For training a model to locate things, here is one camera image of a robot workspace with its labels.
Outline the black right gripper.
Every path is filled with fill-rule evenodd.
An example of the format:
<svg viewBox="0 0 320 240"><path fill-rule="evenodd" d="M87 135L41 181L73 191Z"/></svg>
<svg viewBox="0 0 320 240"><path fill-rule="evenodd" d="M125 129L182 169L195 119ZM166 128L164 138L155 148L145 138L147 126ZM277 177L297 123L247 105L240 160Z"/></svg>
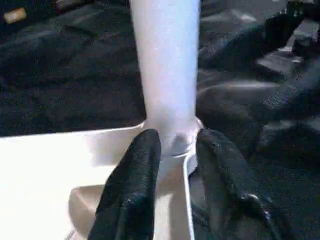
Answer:
<svg viewBox="0 0 320 240"><path fill-rule="evenodd" d="M243 116L260 124L300 120L320 113L320 2L287 0L285 8L259 22L261 76L289 76L279 82L235 80L202 88L196 113Z"/></svg>

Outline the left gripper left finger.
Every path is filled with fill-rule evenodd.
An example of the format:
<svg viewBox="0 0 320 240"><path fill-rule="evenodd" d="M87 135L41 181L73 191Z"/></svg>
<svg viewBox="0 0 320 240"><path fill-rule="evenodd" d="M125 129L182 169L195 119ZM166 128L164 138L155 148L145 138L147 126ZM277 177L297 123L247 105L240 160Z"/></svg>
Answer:
<svg viewBox="0 0 320 240"><path fill-rule="evenodd" d="M90 240L151 240L161 142L155 129L137 135L107 179Z"/></svg>

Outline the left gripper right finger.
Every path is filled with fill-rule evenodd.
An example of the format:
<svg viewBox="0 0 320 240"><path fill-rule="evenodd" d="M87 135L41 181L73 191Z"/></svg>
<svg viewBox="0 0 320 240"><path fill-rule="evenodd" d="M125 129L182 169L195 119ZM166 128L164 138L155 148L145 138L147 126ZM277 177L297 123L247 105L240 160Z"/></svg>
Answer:
<svg viewBox="0 0 320 240"><path fill-rule="evenodd" d="M209 227L217 240L237 240L234 221L244 213L261 220L273 240L282 233L270 199L265 197L241 151L222 133L201 129L196 157L209 210Z"/></svg>

